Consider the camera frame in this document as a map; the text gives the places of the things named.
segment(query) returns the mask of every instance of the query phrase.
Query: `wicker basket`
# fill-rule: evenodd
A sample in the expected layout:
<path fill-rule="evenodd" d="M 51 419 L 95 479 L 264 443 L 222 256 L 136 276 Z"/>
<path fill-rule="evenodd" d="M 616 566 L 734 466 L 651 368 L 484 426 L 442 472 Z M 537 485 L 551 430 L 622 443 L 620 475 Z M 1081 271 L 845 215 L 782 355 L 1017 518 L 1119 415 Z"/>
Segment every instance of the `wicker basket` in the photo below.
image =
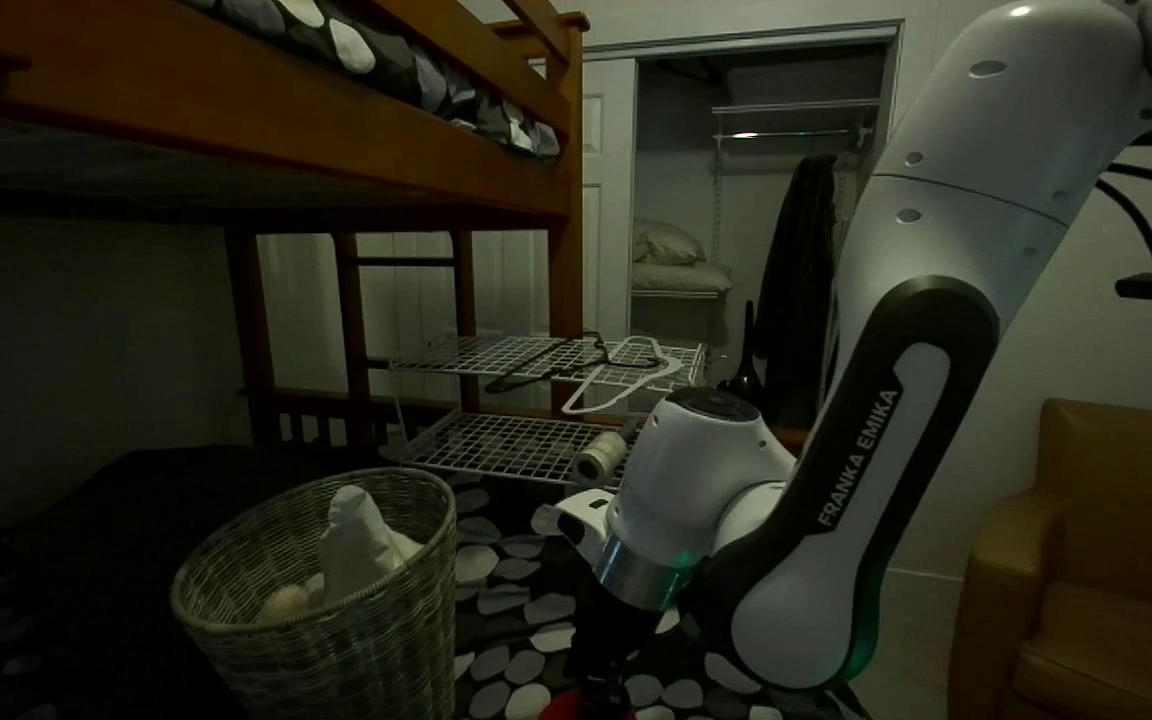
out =
<path fill-rule="evenodd" d="M 264 596 L 321 573 L 339 485 L 375 495 L 425 546 L 387 580 L 286 623 L 250 623 Z M 246 714 L 447 720 L 457 710 L 450 491 L 427 472 L 366 466 L 301 485 L 211 531 L 177 573 L 172 610 Z"/>

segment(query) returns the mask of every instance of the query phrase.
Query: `white robotic arm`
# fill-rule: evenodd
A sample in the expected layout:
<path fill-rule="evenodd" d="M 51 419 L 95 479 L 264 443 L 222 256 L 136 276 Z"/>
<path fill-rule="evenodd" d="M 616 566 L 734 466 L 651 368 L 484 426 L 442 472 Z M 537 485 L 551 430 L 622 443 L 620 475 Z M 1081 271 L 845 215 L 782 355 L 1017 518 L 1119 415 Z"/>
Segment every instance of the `white robotic arm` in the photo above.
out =
<path fill-rule="evenodd" d="M 1009 319 L 1145 130 L 1152 0 L 1005 4 L 958 33 L 851 215 L 838 372 L 801 463 L 730 398 L 663 398 L 597 518 L 605 590 L 659 610 L 687 584 L 702 640 L 775 689 L 857 675 L 884 562 Z"/>

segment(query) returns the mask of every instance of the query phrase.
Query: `black and white rug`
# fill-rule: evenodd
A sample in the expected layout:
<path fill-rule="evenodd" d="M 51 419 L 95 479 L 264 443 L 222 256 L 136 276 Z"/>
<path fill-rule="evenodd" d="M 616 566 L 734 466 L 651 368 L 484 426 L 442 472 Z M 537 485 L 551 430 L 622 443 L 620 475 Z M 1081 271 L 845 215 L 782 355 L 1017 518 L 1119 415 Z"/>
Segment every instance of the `black and white rug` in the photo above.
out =
<path fill-rule="evenodd" d="M 572 689 L 564 654 L 588 562 L 551 531 L 559 491 L 511 479 L 457 479 L 457 701 L 468 720 L 531 720 Z M 674 610 L 628 661 L 639 720 L 857 720 L 845 697 L 767 693 L 707 652 Z"/>

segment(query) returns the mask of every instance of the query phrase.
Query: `white wall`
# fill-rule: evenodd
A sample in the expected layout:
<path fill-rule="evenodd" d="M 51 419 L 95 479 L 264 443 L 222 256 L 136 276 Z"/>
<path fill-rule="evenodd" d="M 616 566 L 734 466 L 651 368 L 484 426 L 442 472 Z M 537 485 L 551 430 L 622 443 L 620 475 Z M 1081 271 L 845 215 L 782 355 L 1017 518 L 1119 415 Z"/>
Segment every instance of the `white wall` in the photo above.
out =
<path fill-rule="evenodd" d="M 121 450 L 244 436 L 219 231 L 0 218 L 0 525 Z"/>
<path fill-rule="evenodd" d="M 714 173 L 707 109 L 718 88 L 694 82 L 659 62 L 639 62 L 639 129 L 634 129 L 634 218 L 667 218 L 698 238 L 711 256 L 724 236 L 714 227 Z"/>

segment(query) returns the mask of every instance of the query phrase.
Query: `wooden bed frame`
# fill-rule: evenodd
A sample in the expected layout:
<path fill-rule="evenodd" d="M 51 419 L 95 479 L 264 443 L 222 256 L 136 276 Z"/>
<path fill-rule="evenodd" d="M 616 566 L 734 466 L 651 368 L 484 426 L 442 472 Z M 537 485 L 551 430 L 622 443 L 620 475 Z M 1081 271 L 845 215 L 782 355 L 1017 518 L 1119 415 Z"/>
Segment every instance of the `wooden bed frame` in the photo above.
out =
<path fill-rule="evenodd" d="M 457 326 L 476 332 L 473 227 L 548 231 L 548 332 L 578 332 L 578 33 L 545 0 L 480 25 L 457 0 L 351 0 L 457 62 L 484 92 L 551 122 L 559 158 L 526 158 L 344 72 L 222 27 L 185 0 L 0 0 L 0 136 L 49 146 L 10 175 L 0 215 L 219 225 L 254 443 L 375 439 L 355 231 L 447 231 Z M 260 231 L 331 231 L 348 397 L 274 389 Z"/>

